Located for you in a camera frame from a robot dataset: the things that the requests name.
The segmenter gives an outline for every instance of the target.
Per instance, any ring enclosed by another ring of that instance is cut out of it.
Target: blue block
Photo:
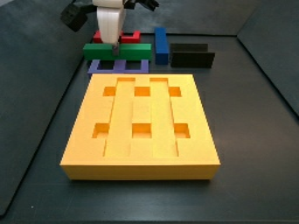
[[[163,27],[156,27],[154,29],[154,33],[155,33],[155,64],[168,65],[170,46],[166,37],[166,29]]]

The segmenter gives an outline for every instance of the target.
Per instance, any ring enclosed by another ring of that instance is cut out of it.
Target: gray wall
[[[0,215],[11,203],[95,30],[60,21],[70,0],[0,7]]]
[[[124,32],[154,33],[156,26],[168,33],[238,35],[262,0],[158,0],[151,12],[142,5],[127,11]]]
[[[8,4],[10,2],[12,2],[14,0],[0,0],[0,6],[3,6],[4,4]]]
[[[264,1],[238,38],[299,115],[299,1]]]

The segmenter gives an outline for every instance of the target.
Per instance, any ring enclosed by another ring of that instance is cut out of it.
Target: square hole
[[[175,123],[174,133],[176,138],[191,138],[188,123]]]
[[[103,96],[116,96],[116,87],[106,87]]]
[[[183,96],[182,90],[180,90],[179,87],[170,87],[168,91],[170,91],[170,96],[172,96],[172,97],[182,97]]]
[[[135,87],[135,96],[151,96],[151,88]]]
[[[96,123],[92,133],[92,138],[107,138],[108,137],[108,123]]]
[[[126,62],[126,70],[140,70],[142,69],[142,61],[128,60]]]
[[[151,138],[152,125],[151,123],[132,123],[132,138]]]
[[[102,60],[98,64],[98,69],[112,70],[115,66],[114,60]]]

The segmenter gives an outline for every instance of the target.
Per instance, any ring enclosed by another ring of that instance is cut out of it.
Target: black block
[[[70,4],[60,14],[60,20],[76,32],[88,21],[88,17],[78,5]]]
[[[211,68],[214,57],[208,44],[171,44],[171,67]]]

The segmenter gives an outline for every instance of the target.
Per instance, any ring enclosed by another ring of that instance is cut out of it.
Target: red block
[[[94,43],[99,43],[99,44],[103,43],[102,38],[100,38],[100,32],[99,31],[96,31],[96,34],[94,36]]]
[[[96,34],[94,35],[94,43],[98,43],[98,44],[103,43],[99,31],[96,31]],[[124,36],[124,33],[122,32],[120,43],[122,44],[140,43],[140,31],[135,31],[134,36],[131,37]]]
[[[122,34],[122,43],[123,44],[140,43],[140,31],[135,31],[132,37],[127,37]]]

